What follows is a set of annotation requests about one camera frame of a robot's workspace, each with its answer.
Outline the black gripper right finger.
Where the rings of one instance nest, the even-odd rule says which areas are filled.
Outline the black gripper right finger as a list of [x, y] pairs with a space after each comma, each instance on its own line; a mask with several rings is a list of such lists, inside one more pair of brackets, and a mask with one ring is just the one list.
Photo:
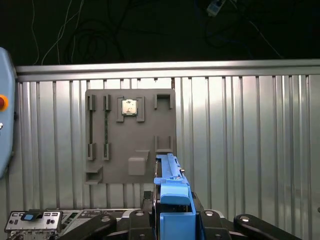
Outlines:
[[196, 210], [198, 240], [299, 240], [275, 225], [251, 214], [239, 214], [228, 220], [220, 211], [204, 209], [198, 196], [192, 194]]

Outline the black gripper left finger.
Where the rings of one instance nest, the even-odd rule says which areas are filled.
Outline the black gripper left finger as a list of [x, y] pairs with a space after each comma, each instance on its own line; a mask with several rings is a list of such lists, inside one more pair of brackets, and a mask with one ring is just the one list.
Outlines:
[[59, 240], [152, 240], [153, 192], [143, 193], [142, 208], [78, 211]]

